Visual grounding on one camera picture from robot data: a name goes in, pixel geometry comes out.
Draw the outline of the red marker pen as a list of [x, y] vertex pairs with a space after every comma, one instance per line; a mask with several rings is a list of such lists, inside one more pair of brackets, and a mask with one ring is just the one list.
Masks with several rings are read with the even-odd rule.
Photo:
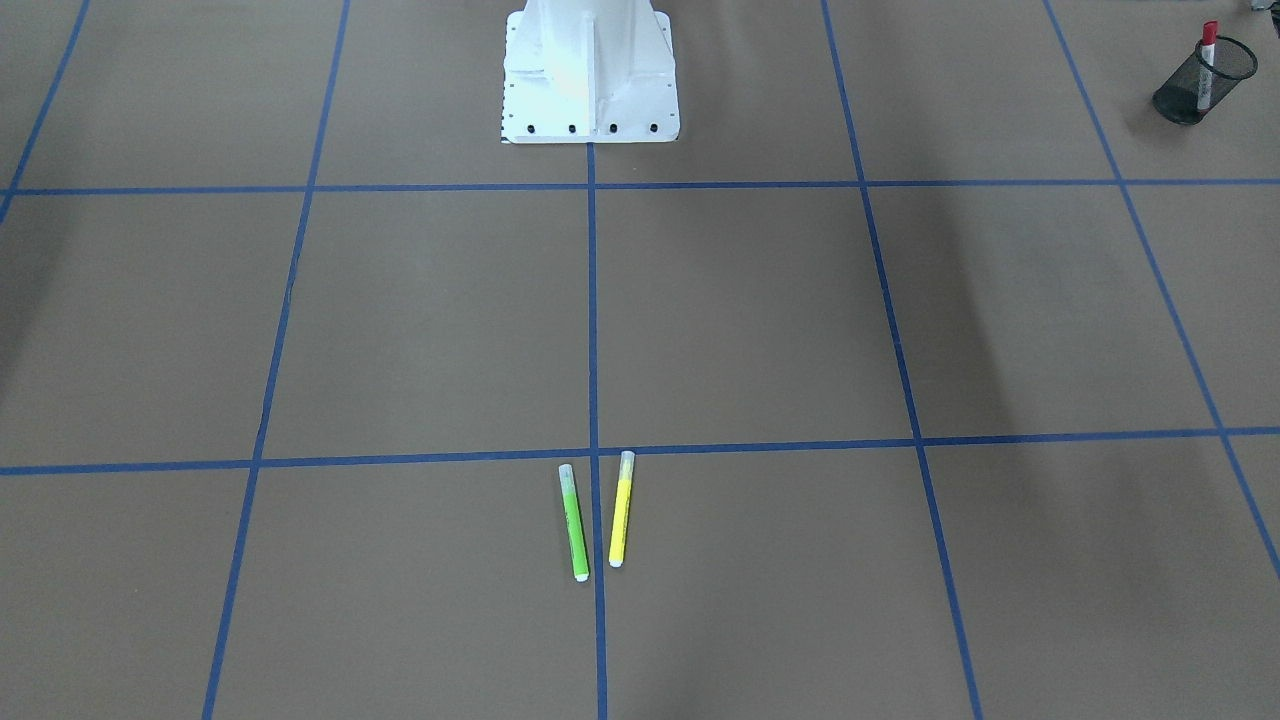
[[1199, 63], [1196, 91], [1196, 111], [1199, 117], [1207, 114], [1212, 106], [1213, 96], [1213, 63], [1216, 41], [1219, 37], [1219, 22], [1207, 20], [1203, 23], [1201, 38], [1197, 46], [1197, 59]]

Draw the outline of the yellow marker pen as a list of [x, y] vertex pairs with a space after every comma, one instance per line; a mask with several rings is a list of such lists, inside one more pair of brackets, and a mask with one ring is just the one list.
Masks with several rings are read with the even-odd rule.
[[622, 568], [628, 541], [628, 515], [634, 493], [634, 473], [636, 454], [625, 450], [620, 455], [618, 475], [614, 488], [614, 511], [611, 528], [608, 562], [612, 568]]

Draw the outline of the green marker pen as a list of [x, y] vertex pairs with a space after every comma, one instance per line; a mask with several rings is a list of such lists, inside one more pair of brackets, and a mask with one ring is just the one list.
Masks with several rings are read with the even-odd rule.
[[582, 524], [582, 514], [573, 466], [567, 462], [561, 464], [557, 468], [557, 473], [573, 579], [577, 583], [586, 583], [590, 579], [591, 562], [588, 553], [588, 542]]

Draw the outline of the far black mesh cup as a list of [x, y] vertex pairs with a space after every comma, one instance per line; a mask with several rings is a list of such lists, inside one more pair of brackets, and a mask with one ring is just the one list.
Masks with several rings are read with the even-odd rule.
[[1219, 36], [1212, 47], [1202, 42], [1152, 94], [1155, 110], [1178, 126], [1199, 124], [1239, 83], [1260, 67], [1243, 42]]

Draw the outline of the white pedestal column base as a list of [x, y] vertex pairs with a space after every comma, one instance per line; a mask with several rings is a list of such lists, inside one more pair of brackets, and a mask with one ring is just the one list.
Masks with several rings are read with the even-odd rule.
[[669, 143], [672, 22], [649, 1], [527, 1], [506, 18], [500, 141]]

